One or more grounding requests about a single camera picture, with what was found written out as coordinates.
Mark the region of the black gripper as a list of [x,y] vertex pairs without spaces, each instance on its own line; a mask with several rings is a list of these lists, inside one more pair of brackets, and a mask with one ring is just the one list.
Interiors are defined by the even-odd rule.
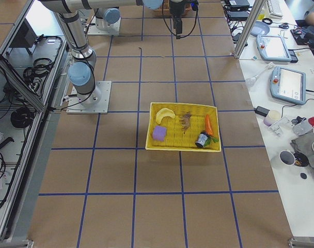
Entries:
[[169,12],[174,23],[174,30],[176,32],[176,39],[181,39],[182,35],[182,15],[185,12],[185,1],[169,0]]

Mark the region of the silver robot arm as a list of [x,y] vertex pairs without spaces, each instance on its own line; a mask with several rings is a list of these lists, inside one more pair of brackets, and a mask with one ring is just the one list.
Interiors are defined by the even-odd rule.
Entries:
[[122,6],[145,6],[149,9],[164,7],[164,1],[41,1],[44,7],[55,13],[63,34],[72,49],[72,56],[77,60],[95,57],[88,45],[78,11],[81,9],[107,9]]
[[109,26],[120,20],[118,8],[97,8],[95,9],[95,25],[99,30],[106,30]]

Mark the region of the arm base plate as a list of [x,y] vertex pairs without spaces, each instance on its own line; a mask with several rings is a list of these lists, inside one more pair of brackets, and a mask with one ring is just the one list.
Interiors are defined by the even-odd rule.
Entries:
[[83,95],[70,98],[70,107],[66,108],[69,114],[107,114],[111,94],[111,81],[96,81],[92,95],[84,101]]
[[87,34],[89,36],[118,36],[120,23],[121,18],[114,24],[109,24],[102,19],[98,19],[98,25],[96,25],[96,18],[93,18]]

